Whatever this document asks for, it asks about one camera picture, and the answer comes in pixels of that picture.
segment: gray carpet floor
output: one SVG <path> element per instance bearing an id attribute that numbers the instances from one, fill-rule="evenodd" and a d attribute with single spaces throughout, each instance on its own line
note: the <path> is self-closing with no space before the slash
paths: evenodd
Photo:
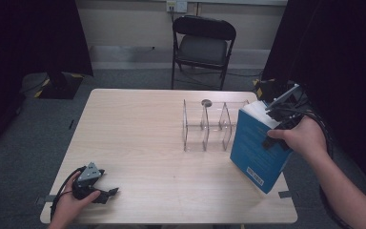
<path id="1" fill-rule="evenodd" d="M 178 81 L 175 88 L 215 90 L 203 85 L 217 86 L 219 82 L 217 75 L 207 72 L 193 75 L 177 71 Z M 258 78 L 260 70 L 230 70 L 229 73 L 224 91 L 248 92 L 253 89 L 252 80 Z M 73 100 L 34 98 L 39 89 L 36 86 L 45 77 L 44 73 L 25 76 L 22 92 L 25 92 L 27 98 L 20 114 L 0 136 L 0 228 L 47 227 L 39 219 L 43 206 L 35 205 L 35 201 L 49 194 L 93 89 L 168 90 L 171 84 L 170 69 L 95 70 L 94 77 L 88 76 L 82 81 Z M 348 157 L 336 153 L 335 160 L 366 190 L 364 176 Z M 302 158 L 293 154 L 284 175 L 295 203 L 298 221 L 290 225 L 246 225 L 247 228 L 338 228 L 326 213 L 319 197 L 319 185 L 315 175 Z M 88 226 L 73 225 L 71 228 Z"/>

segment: wooden table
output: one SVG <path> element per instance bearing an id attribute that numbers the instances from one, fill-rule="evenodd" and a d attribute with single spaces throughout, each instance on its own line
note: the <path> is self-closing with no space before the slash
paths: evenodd
<path id="1" fill-rule="evenodd" d="M 265 195 L 226 152 L 185 152 L 183 100 L 237 102 L 252 93 L 98 89 L 91 92 L 53 183 L 91 161 L 106 173 L 95 187 L 119 193 L 90 204 L 75 223 L 292 223 L 297 214 L 283 175 Z M 50 222 L 47 203 L 41 221 Z"/>

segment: person's left hand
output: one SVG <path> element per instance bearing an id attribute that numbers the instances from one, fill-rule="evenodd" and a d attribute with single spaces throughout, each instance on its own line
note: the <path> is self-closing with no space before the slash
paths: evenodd
<path id="1" fill-rule="evenodd" d="M 83 199 L 77 199 L 72 194 L 72 183 L 80 172 L 75 173 L 68 180 L 65 189 L 58 200 L 54 216 L 49 228 L 66 228 L 89 203 L 100 196 L 100 191 L 94 191 Z"/>

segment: forearm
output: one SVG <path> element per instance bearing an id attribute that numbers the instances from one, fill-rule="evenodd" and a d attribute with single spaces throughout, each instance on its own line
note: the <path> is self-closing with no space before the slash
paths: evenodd
<path id="1" fill-rule="evenodd" d="M 327 154 L 321 152 L 310 155 L 311 157 L 306 156 L 305 159 L 314 169 L 337 215 L 353 228 L 366 228 L 366 196 L 343 174 Z"/>

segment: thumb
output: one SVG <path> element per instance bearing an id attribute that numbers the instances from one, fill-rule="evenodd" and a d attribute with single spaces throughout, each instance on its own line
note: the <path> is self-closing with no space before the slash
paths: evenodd
<path id="1" fill-rule="evenodd" d="M 272 138 L 284 139 L 284 130 L 270 130 L 267 132 L 267 136 Z"/>
<path id="2" fill-rule="evenodd" d="M 94 192 L 92 192 L 91 194 L 89 194 L 87 197 L 81 199 L 81 203 L 83 206 L 86 206 L 88 204 L 90 204 L 91 202 L 93 202 L 95 199 L 97 199 L 100 196 L 100 191 L 96 190 Z"/>

